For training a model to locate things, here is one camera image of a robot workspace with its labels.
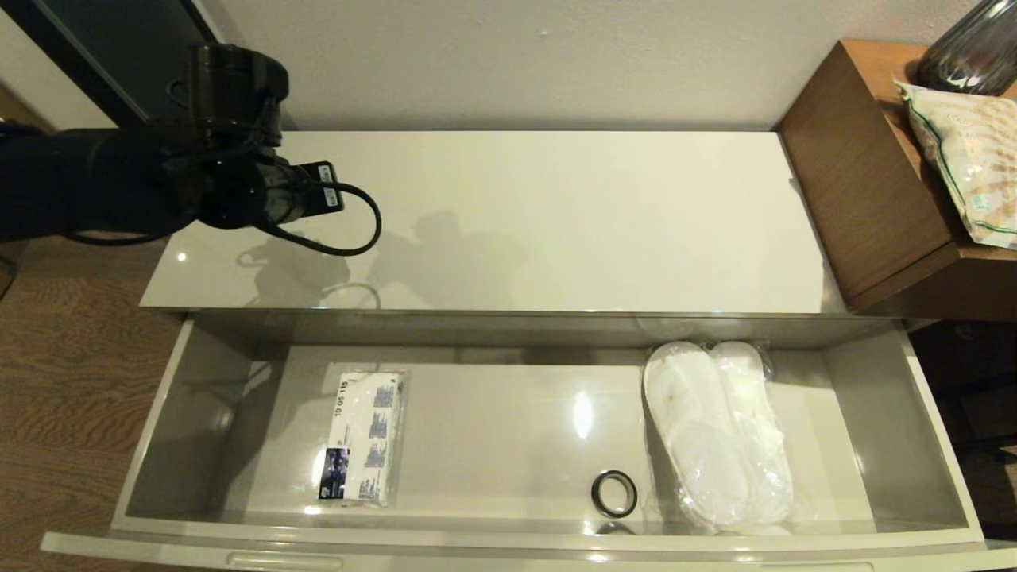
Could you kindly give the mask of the white slippers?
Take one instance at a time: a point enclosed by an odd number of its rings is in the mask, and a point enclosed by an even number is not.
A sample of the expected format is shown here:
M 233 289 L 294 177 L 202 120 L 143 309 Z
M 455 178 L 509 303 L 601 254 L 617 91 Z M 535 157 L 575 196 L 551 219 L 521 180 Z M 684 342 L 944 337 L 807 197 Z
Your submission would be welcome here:
M 752 515 L 751 465 L 718 365 L 701 346 L 671 342 L 651 353 L 642 385 L 679 506 L 700 528 L 742 528 Z
M 719 342 L 709 356 L 721 373 L 728 407 L 747 454 L 751 497 L 747 528 L 784 521 L 795 504 L 785 434 L 768 395 L 771 367 L 760 349 L 747 342 Z

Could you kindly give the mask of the dark glass vase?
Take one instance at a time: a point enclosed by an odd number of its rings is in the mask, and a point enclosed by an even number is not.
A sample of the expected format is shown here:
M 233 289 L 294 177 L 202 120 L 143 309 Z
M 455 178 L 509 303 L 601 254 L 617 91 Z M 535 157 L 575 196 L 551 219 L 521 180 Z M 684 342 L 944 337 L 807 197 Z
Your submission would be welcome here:
M 1017 0 L 980 0 L 919 59 L 916 83 L 1003 95 L 1017 83 Z

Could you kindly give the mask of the green trimmed snack bag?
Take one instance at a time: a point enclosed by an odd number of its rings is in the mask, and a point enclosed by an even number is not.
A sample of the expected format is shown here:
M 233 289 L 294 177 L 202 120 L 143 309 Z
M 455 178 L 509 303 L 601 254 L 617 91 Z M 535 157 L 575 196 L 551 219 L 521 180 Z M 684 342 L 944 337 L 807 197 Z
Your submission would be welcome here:
M 1017 101 L 895 87 L 970 238 L 1017 251 Z

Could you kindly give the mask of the glossy beige low cabinet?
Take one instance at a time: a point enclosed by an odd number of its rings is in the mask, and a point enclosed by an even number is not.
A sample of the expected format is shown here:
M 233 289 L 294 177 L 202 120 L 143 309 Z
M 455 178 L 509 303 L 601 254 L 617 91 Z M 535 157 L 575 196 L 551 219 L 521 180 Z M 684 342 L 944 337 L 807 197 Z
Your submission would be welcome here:
M 776 133 L 302 131 L 381 211 L 368 253 L 330 258 L 254 229 L 170 240 L 141 306 L 160 311 L 435 319 L 497 332 L 633 329 L 815 344 L 830 333 L 914 354 L 904 319 L 851 314 Z

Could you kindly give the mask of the brown wooden side table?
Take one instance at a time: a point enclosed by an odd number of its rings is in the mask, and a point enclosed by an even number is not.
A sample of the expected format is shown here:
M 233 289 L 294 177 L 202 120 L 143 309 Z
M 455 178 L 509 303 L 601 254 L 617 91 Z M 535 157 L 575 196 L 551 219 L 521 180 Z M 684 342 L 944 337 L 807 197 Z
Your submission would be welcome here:
M 779 133 L 850 311 L 1017 322 L 1017 251 L 969 237 L 895 84 L 925 50 L 839 40 Z

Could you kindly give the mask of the beige cabinet drawer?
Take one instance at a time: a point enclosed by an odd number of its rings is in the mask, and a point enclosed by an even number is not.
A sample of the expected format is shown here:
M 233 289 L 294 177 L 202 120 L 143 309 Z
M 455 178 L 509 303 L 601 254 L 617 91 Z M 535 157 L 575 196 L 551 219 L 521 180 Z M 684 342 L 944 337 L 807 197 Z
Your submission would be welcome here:
M 491 325 L 197 311 L 185 319 L 114 512 L 41 550 L 257 572 L 1017 572 L 971 502 L 915 354 L 830 333 Z M 679 506 L 642 373 L 664 344 L 763 352 L 795 504 L 700 528 Z M 408 376 L 386 508 L 319 499 L 330 365 Z

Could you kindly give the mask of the dark glass door panel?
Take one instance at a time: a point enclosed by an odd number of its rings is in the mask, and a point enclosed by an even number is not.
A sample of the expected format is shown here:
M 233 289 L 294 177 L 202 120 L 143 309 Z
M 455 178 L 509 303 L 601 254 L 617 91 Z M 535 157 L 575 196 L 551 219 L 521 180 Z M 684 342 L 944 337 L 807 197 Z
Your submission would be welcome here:
M 183 116 L 189 48 L 218 42 L 197 0 L 0 0 L 0 15 L 117 127 Z

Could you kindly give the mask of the blue floral tissue pack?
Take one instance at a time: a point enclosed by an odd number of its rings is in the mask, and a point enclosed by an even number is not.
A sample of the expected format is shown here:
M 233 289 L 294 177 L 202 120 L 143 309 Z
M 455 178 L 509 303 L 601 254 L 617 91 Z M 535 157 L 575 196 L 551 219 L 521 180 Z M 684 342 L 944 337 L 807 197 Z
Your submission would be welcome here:
M 386 508 L 395 496 L 408 376 L 334 363 L 335 386 L 317 497 L 342 506 Z

